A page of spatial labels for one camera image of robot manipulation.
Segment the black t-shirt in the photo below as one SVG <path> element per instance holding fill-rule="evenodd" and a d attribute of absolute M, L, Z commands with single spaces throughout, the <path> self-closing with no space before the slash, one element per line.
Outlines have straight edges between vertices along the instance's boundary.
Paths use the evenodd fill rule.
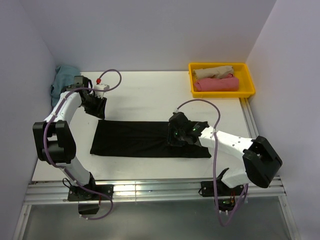
<path fill-rule="evenodd" d="M 99 120 L 90 154 L 102 157 L 209 159 L 206 147 L 168 144 L 165 121 Z"/>

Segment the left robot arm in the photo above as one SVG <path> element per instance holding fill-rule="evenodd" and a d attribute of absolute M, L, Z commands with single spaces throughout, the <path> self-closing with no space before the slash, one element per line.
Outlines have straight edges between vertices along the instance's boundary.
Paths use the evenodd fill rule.
<path fill-rule="evenodd" d="M 86 200 L 96 197 L 98 188 L 91 182 L 91 173 L 76 157 L 76 143 L 69 124 L 79 107 L 99 119 L 105 118 L 107 99 L 104 97 L 110 89 L 107 84 L 97 80 L 92 85 L 85 76 L 75 76 L 74 83 L 62 88 L 59 101 L 50 115 L 32 126 L 38 159 L 60 169 L 70 180 L 81 185 L 79 194 Z"/>

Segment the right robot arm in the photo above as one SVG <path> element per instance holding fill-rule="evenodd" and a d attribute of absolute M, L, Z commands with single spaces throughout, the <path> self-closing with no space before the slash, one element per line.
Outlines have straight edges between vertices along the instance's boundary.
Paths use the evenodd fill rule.
<path fill-rule="evenodd" d="M 168 143 L 172 146 L 196 145 L 222 151 L 243 166 L 228 166 L 217 177 L 216 189 L 222 195 L 233 188 L 254 184 L 268 188 L 283 162 L 270 142 L 262 136 L 240 137 L 216 130 L 208 122 L 190 121 L 183 112 L 175 112 L 168 120 Z"/>

